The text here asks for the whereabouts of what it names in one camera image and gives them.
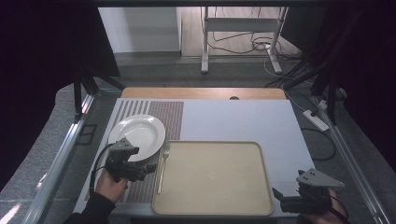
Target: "human hand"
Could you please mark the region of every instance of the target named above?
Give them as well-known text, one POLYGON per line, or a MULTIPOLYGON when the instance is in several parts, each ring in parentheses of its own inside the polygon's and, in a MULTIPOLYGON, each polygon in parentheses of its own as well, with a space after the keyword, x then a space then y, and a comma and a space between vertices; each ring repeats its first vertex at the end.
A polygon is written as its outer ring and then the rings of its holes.
POLYGON ((99 177, 96 193, 107 197, 111 202, 116 203, 122 193, 128 189, 128 180, 122 178, 118 183, 114 181, 113 176, 105 169, 99 177))
MULTIPOLYGON (((332 208, 337 210, 339 213, 341 213, 341 215, 345 217, 347 215, 346 211, 341 206, 341 204, 334 199, 336 198, 335 191, 329 189, 329 193, 332 196, 332 208)), ((303 214, 303 216, 313 224, 343 224, 344 223, 339 217, 337 217, 331 212, 326 212, 321 216, 307 215, 307 214, 303 214)))

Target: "table leg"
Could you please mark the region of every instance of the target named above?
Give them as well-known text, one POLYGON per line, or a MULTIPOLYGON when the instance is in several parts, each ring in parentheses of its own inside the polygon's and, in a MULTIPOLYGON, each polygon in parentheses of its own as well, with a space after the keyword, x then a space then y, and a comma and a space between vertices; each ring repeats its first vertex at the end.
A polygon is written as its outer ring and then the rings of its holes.
POLYGON ((285 20, 286 11, 288 10, 287 7, 282 8, 281 15, 277 18, 276 29, 274 31, 274 38, 271 46, 269 46, 267 53, 270 57, 271 64, 274 67, 274 71, 276 74, 282 74, 282 68, 280 68, 279 62, 277 61, 275 50, 276 50, 276 43, 280 35, 280 30, 282 29, 283 21, 285 20))
POLYGON ((207 74, 209 71, 209 52, 207 45, 207 15, 208 15, 208 7, 205 7, 205 17, 204 17, 204 44, 202 46, 202 67, 201 72, 203 74, 207 74))
POLYGON ((74 95, 75 95, 75 123, 81 119, 82 116, 82 101, 81 101, 81 74, 79 72, 75 73, 75 81, 74 81, 74 95))

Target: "wooden table edge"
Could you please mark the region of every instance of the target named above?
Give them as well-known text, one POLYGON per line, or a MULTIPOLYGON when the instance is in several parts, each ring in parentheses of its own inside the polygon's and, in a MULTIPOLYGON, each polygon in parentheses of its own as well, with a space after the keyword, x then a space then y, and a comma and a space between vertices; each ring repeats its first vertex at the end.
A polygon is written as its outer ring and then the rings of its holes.
POLYGON ((128 87, 120 98, 286 100, 278 88, 128 87))

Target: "beige tray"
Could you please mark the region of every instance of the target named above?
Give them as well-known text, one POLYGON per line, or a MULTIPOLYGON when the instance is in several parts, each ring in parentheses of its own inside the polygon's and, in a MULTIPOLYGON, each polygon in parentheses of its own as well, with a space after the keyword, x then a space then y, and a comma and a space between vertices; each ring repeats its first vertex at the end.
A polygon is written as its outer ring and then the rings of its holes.
POLYGON ((262 149, 254 142, 169 141, 161 194, 153 208, 166 215, 268 216, 274 209, 262 149))

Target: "tray rim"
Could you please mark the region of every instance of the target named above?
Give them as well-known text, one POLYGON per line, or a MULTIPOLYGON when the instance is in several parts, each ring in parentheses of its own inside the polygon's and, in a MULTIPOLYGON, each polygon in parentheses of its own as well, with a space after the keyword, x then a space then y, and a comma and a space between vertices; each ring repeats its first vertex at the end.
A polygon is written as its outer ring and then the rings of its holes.
POLYGON ((267 167, 266 167, 266 162, 265 162, 265 158, 263 156, 263 152, 262 152, 262 147, 259 143, 254 142, 254 141, 201 141, 201 140, 167 140, 163 143, 161 150, 160 150, 160 156, 158 159, 158 167, 157 167, 157 171, 161 171, 161 169, 163 168, 163 151, 164 148, 167 144, 178 144, 178 143, 196 143, 196 144, 253 144, 256 145, 256 147, 260 150, 260 154, 261 154, 261 161, 262 161, 262 166, 263 166, 263 171, 265 174, 265 179, 266 179, 266 185, 268 188, 268 196, 270 198, 270 211, 267 215, 262 215, 262 214, 202 214, 202 213, 186 213, 186 214, 175 214, 175 213, 163 213, 163 212, 158 212, 155 208, 155 199, 157 197, 157 190, 159 187, 159 180, 160 180, 160 175, 161 172, 157 172, 156 173, 156 178, 155 178, 155 185, 154 185, 154 191, 153 191, 153 197, 152 197, 152 202, 151 202, 151 206, 153 211, 156 214, 159 215, 165 215, 165 216, 213 216, 213 217, 219 217, 219 216, 227 216, 227 217, 233 217, 233 216, 240 216, 240 217, 269 217, 275 210, 275 205, 274 205, 274 195, 271 191, 271 186, 270 186, 270 181, 269 181, 269 175, 267 172, 267 167))

